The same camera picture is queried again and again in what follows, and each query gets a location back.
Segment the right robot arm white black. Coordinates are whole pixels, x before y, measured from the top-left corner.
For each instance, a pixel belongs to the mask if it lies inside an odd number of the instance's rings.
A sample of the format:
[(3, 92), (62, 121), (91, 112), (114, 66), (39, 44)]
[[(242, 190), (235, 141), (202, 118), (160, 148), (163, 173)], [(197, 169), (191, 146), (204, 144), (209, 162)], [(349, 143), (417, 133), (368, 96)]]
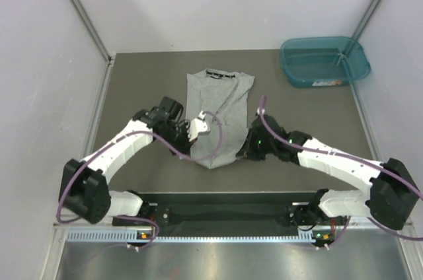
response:
[(367, 217), (384, 228), (402, 230), (418, 201), (416, 184), (401, 161), (390, 158), (379, 162), (349, 155), (309, 134), (286, 132), (273, 117), (263, 115), (252, 122), (236, 156), (262, 161), (267, 155), (353, 187), (350, 191), (316, 191), (307, 205), (295, 210), (297, 223), (321, 225), (331, 218)]

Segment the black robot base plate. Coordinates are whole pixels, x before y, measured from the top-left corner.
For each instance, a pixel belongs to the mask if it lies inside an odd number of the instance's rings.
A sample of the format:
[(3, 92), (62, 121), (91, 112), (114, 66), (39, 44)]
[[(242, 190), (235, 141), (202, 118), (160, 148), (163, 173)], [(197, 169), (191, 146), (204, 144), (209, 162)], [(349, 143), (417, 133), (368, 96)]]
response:
[(335, 224), (308, 208), (313, 192), (142, 193), (140, 217), (160, 228), (160, 236), (296, 236), (298, 228)]

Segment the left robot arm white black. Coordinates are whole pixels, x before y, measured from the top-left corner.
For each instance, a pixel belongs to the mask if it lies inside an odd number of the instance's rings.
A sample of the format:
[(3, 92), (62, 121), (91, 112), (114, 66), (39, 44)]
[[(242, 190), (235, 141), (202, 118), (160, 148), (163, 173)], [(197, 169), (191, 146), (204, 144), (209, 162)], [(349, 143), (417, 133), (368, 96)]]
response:
[(69, 160), (59, 191), (59, 208), (66, 208), (91, 224), (106, 217), (127, 216), (136, 225), (146, 223), (148, 206), (135, 192), (116, 192), (109, 183), (141, 149), (158, 140), (173, 154), (188, 155), (201, 132), (208, 130), (205, 113), (181, 120), (182, 104), (163, 97), (160, 105), (137, 112), (103, 147), (81, 159)]

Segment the grey adidas t-shirt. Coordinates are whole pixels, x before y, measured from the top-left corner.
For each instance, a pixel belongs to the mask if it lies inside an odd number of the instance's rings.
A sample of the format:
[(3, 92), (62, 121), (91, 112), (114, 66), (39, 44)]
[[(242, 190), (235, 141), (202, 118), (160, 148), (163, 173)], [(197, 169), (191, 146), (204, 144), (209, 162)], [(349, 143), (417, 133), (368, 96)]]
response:
[(210, 132), (198, 137), (190, 156), (209, 170), (235, 162), (249, 132), (247, 100), (254, 76), (204, 69), (186, 78), (186, 119), (212, 113), (206, 116)]

